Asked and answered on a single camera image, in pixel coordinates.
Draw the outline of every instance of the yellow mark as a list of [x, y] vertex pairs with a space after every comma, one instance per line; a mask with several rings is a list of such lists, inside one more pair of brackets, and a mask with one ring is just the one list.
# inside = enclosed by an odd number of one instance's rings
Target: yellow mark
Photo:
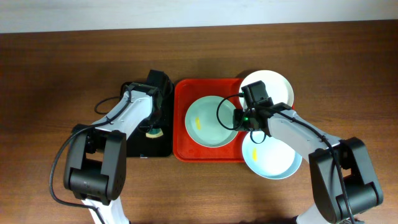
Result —
[[197, 124], [197, 129], [200, 130], [200, 120], [199, 120], [199, 117], [196, 118], [195, 122], [196, 122], [196, 124]]
[[254, 160], [254, 162], [257, 162], [257, 149], [256, 148], [253, 149], [253, 160]]

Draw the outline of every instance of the wooden table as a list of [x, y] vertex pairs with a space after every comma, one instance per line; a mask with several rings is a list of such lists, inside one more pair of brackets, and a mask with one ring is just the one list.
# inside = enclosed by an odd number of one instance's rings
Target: wooden table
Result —
[[[100, 118], [95, 103], [152, 68], [173, 81], [283, 74], [304, 119], [366, 143], [384, 203], [359, 218], [398, 220], [398, 21], [2, 34], [0, 66], [1, 223], [92, 223], [88, 210], [52, 200], [51, 163], [75, 124]], [[56, 194], [79, 202], [62, 185], [65, 158]], [[288, 179], [267, 180], [245, 164], [174, 156], [128, 159], [122, 201], [138, 223], [267, 220], [313, 203], [305, 162]]]

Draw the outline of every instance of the plate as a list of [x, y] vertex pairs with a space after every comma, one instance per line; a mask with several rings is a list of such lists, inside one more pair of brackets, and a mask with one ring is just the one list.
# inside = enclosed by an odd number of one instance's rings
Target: plate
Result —
[[[189, 136], [199, 145], [221, 147], [230, 143], [238, 134], [222, 127], [216, 117], [220, 96], [205, 96], [196, 100], [185, 115], [185, 128]], [[219, 117], [227, 127], [233, 127], [235, 106], [228, 100], [220, 106]]]
[[[261, 142], [264, 133], [253, 132], [253, 140]], [[286, 143], [266, 137], [260, 144], [251, 141], [250, 133], [243, 139], [242, 154], [244, 161], [256, 174], [268, 179], [279, 180], [290, 177], [300, 167], [302, 157]]]
[[[281, 74], [270, 70], [260, 70], [248, 75], [239, 87], [239, 92], [242, 92], [242, 87], [257, 81], [266, 84], [268, 96], [272, 98], [274, 104], [282, 102], [293, 106], [294, 94], [289, 81]], [[244, 109], [247, 108], [243, 97], [239, 98], [239, 102]]]

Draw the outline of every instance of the white wall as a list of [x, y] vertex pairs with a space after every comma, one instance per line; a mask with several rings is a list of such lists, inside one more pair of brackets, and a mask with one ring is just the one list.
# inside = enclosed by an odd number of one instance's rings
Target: white wall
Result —
[[0, 0], [0, 32], [398, 19], [398, 0]]

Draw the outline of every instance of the light green plate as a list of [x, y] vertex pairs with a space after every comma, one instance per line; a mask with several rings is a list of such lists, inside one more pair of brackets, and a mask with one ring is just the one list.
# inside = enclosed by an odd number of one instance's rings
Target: light green plate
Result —
[[[219, 96], [205, 96], [196, 100], [185, 115], [185, 128], [189, 136], [198, 144], [206, 147], [221, 147], [230, 143], [238, 134], [223, 128], [217, 121], [218, 104], [223, 100]], [[218, 116], [221, 122], [233, 127], [235, 106], [228, 100], [220, 106]]]

